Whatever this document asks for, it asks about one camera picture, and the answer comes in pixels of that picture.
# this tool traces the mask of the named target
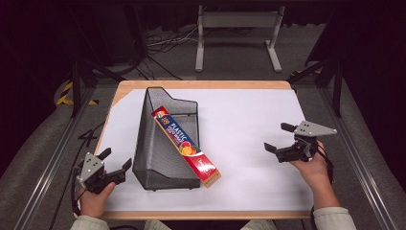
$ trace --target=white tabletop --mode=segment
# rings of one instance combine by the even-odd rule
[[[168,89],[173,98],[198,102],[200,148],[222,177],[207,189],[143,189],[132,170],[106,206],[114,212],[274,212],[309,211],[312,194],[299,172],[279,163],[263,143],[277,148],[293,144],[293,133],[281,123],[298,125],[305,119],[293,90]],[[108,115],[97,154],[112,153],[104,162],[108,172],[134,159],[145,89],[134,89]]]

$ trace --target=metal mesh organizer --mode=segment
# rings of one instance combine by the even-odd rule
[[[151,115],[162,105],[199,146],[197,102],[173,99],[162,87],[147,88],[132,171],[145,190],[198,188],[200,180]]]

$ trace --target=person's left hand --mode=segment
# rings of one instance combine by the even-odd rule
[[[80,214],[92,218],[100,218],[104,213],[105,203],[115,187],[116,184],[111,182],[98,195],[89,191],[84,192],[79,199]],[[82,194],[83,191],[84,189],[80,187],[79,193]]]

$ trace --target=gray sleeve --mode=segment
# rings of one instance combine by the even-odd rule
[[[318,230],[356,229],[349,210],[341,207],[321,208],[313,212]]]
[[[107,222],[98,218],[79,216],[71,230],[109,230]]]

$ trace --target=person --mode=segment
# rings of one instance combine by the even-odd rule
[[[320,154],[326,155],[323,143],[319,142]],[[302,178],[310,187],[314,199],[314,221],[318,230],[353,230],[356,229],[348,209],[341,207],[335,195],[327,173],[327,163],[324,157],[315,154],[307,162],[291,161],[301,173]],[[85,192],[80,197],[80,216],[74,222],[71,230],[108,230],[104,220],[99,219],[103,212],[108,196],[113,192],[115,184],[112,182],[99,194]],[[145,230],[170,230],[159,220],[147,221]],[[243,230],[276,229],[271,221],[251,220]]]

